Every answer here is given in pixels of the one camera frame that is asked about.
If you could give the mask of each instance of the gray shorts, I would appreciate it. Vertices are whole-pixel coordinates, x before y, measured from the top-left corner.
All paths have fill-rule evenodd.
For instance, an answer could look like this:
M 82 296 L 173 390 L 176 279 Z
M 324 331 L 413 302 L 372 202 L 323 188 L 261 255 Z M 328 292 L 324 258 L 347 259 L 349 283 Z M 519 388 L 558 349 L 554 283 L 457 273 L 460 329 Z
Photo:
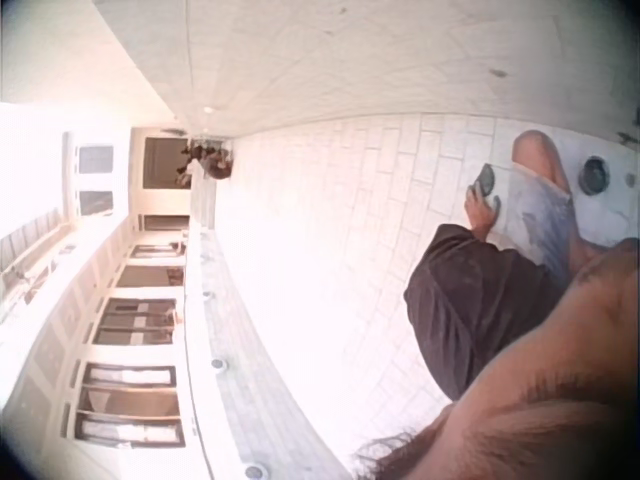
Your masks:
M 513 164 L 505 234 L 536 265 L 546 266 L 568 286 L 569 237 L 575 222 L 571 195 L 522 165 Z

